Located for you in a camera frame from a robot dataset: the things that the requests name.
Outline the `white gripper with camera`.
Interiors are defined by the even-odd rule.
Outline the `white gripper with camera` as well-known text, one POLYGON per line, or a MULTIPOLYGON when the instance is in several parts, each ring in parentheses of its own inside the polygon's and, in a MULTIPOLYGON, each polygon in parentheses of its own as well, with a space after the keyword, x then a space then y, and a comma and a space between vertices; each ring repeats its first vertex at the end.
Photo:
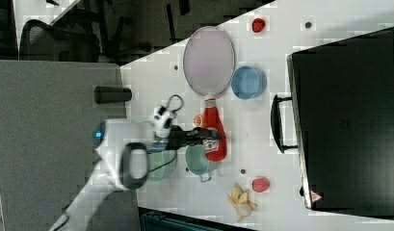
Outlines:
MULTIPOLYGON (((172 121, 175 117, 176 113, 165 106, 159 105, 154 108, 152 115, 148 118, 154 133, 152 151, 163 151, 167 148, 172 121)), ((215 129, 196 127, 187 131, 186 136, 196 140, 185 140, 183 146, 195 146, 203 145, 204 140, 201 139, 220 139, 222 134, 215 129)))

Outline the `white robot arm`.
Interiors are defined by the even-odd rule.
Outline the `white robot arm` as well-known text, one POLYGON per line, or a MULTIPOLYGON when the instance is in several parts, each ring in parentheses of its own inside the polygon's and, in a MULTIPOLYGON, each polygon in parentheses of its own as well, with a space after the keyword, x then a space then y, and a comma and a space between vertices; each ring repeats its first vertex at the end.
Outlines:
POLYGON ((101 143, 95 149, 100 161, 86 185, 48 231, 86 231, 110 193, 134 191, 146 182, 149 154, 223 138, 213 129, 197 127, 185 131, 172 123, 175 118, 175 110, 158 106, 141 122, 128 118, 105 120, 101 143))

